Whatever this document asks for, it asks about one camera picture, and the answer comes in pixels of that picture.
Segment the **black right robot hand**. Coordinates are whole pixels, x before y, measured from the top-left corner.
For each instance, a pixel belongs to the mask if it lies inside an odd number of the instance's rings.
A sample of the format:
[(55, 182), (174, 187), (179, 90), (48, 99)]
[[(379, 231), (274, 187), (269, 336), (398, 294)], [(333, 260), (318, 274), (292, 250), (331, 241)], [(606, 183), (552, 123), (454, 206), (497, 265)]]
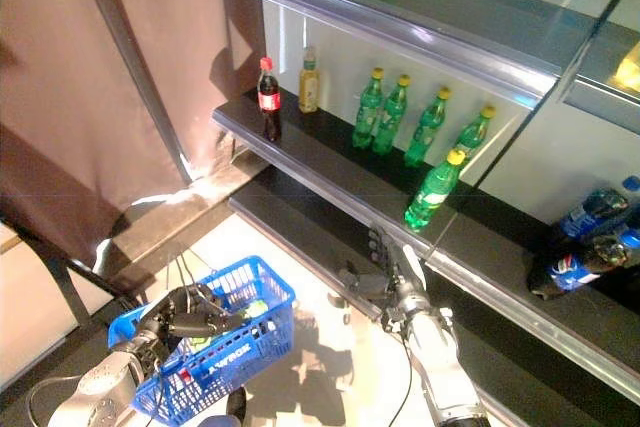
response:
[(347, 267), (338, 277), (350, 291), (369, 300), (384, 299), (406, 316), (430, 312), (426, 278), (413, 248), (394, 239), (381, 227), (369, 230), (370, 259), (378, 273), (358, 273)]

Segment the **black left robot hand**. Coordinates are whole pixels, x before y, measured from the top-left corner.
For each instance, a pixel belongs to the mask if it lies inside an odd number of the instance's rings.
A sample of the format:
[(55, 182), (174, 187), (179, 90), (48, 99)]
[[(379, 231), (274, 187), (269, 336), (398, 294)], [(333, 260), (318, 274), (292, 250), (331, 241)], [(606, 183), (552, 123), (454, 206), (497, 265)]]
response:
[(136, 326), (136, 334), (150, 332), (160, 340), (210, 338), (247, 325), (243, 314), (231, 313), (223, 298), (203, 283), (175, 288), (149, 304)]

